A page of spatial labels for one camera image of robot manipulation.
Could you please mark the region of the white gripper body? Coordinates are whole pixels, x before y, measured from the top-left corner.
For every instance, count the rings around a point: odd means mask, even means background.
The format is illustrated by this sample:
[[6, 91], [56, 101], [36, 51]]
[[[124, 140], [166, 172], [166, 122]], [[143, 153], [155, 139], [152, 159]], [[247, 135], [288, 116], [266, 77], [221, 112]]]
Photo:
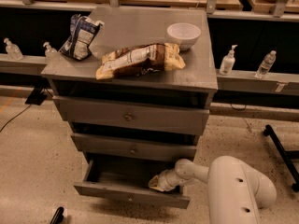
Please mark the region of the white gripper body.
[[181, 177], [174, 170], [165, 170], [159, 174], [161, 191], [170, 191], [180, 184]]

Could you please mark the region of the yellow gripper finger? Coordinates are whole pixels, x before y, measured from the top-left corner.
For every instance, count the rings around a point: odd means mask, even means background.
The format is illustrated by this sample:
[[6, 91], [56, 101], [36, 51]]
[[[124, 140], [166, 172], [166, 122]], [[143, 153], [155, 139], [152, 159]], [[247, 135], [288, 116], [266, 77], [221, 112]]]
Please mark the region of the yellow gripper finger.
[[164, 176], [163, 175], [155, 175], [150, 181], [149, 186], [150, 187], [156, 187], [161, 186], [164, 182]]
[[149, 186], [150, 189], [154, 189], [160, 192], [165, 192], [165, 188], [164, 187], [160, 187], [160, 186]]

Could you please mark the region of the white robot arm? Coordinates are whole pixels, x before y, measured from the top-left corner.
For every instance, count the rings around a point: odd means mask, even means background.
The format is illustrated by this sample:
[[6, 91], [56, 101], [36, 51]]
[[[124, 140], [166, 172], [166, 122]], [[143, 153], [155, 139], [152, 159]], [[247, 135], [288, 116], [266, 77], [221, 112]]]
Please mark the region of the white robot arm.
[[232, 156], [220, 156], [209, 167], [178, 160], [173, 169], [153, 177], [149, 188], [170, 191], [194, 180], [207, 184], [210, 224], [261, 224], [259, 210], [277, 199], [266, 175]]

